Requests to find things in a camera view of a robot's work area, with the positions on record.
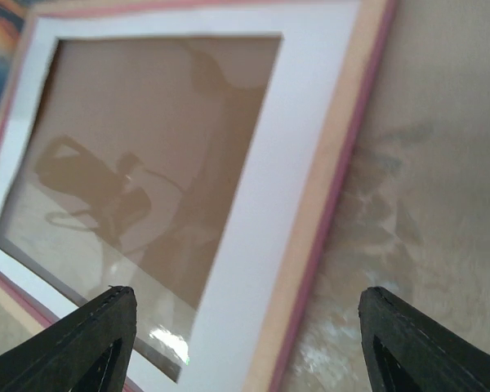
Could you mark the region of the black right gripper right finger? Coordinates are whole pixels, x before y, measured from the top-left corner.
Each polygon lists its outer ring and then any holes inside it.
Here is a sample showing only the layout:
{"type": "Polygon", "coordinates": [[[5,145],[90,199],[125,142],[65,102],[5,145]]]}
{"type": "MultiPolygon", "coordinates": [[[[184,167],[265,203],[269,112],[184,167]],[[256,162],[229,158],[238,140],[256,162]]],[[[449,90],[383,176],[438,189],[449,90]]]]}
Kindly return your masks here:
{"type": "Polygon", "coordinates": [[[359,300],[373,391],[490,391],[490,355],[383,287],[359,300]]]}

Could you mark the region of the brown cardboard backing board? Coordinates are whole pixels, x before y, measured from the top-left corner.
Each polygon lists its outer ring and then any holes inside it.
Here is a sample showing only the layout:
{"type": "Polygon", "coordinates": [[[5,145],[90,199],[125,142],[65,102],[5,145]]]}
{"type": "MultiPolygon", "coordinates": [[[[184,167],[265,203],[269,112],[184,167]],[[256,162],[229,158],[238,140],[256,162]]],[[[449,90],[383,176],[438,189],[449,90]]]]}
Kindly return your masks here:
{"type": "Polygon", "coordinates": [[[109,285],[194,312],[277,37],[63,41],[0,218],[0,248],[76,302],[109,285]]]}

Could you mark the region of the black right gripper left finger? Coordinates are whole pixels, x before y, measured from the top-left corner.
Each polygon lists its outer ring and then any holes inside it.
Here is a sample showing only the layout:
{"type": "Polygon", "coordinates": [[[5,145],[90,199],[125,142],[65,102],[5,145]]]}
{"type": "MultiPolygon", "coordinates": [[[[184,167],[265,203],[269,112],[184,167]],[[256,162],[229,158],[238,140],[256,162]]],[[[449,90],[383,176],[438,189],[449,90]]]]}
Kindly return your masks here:
{"type": "Polygon", "coordinates": [[[1,354],[0,391],[122,391],[136,307],[131,287],[111,287],[1,354]]]}

